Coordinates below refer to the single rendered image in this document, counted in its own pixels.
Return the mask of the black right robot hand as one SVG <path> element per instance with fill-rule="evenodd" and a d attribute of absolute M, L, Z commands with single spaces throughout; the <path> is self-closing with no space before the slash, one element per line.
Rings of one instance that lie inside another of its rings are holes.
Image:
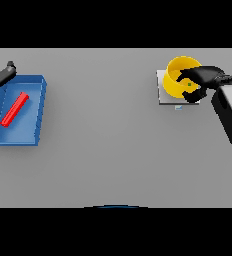
<path fill-rule="evenodd" d="M 180 71 L 177 82 L 189 79 L 199 86 L 193 92 L 184 91 L 184 99 L 188 103 L 196 103 L 207 96 L 207 90 L 217 90 L 220 86 L 232 85 L 232 75 L 226 74 L 221 68 L 216 66 L 199 66 Z"/>

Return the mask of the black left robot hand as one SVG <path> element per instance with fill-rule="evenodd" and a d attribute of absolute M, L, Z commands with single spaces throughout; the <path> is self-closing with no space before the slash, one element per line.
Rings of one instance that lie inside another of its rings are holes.
<path fill-rule="evenodd" d="M 0 71 L 0 87 L 13 79 L 17 74 L 16 66 L 13 61 L 8 61 L 4 69 Z"/>

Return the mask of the blue tray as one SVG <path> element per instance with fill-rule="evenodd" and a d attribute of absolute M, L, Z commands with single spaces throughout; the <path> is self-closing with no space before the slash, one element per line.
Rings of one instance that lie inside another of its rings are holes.
<path fill-rule="evenodd" d="M 43 75 L 16 75 L 0 88 L 0 122 L 21 92 L 29 98 L 8 127 L 0 124 L 0 146 L 37 146 L 47 83 Z"/>

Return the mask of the red beaker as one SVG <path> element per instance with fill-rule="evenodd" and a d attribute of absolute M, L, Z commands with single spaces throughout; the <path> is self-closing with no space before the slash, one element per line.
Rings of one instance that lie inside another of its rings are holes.
<path fill-rule="evenodd" d="M 26 101 L 29 99 L 29 95 L 25 92 L 21 92 L 19 96 L 15 99 L 12 106 L 6 112 L 4 117 L 2 118 L 0 124 L 3 127 L 9 127 L 16 115 L 19 113 L 21 108 L 24 106 Z"/>

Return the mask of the yellow bowl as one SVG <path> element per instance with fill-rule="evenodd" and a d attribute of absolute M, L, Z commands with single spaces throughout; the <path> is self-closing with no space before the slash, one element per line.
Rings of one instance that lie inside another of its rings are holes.
<path fill-rule="evenodd" d="M 188 93 L 195 91 L 198 85 L 189 78 L 184 78 L 180 82 L 177 82 L 177 79 L 181 70 L 199 66 L 199 61 L 189 56 L 178 56 L 170 60 L 163 78 L 163 87 L 166 92 L 175 98 L 184 98 L 182 95 L 184 91 Z"/>

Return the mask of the pale square measuring scale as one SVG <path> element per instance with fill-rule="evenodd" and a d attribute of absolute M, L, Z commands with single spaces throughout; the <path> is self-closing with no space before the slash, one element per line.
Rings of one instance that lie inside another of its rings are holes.
<path fill-rule="evenodd" d="M 165 73 L 165 70 L 156 71 L 159 105 L 173 106 L 175 110 L 182 110 L 184 106 L 195 106 L 200 104 L 200 102 L 188 103 L 184 98 L 175 98 L 169 95 L 163 87 L 163 78 Z"/>

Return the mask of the thin dark arc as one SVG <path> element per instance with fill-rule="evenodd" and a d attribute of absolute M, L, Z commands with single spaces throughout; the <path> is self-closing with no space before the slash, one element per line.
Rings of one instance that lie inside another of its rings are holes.
<path fill-rule="evenodd" d="M 138 205 L 94 205 L 94 206 L 85 206 L 84 208 L 94 208 L 94 209 L 140 209 L 148 208 L 147 206 L 138 206 Z"/>

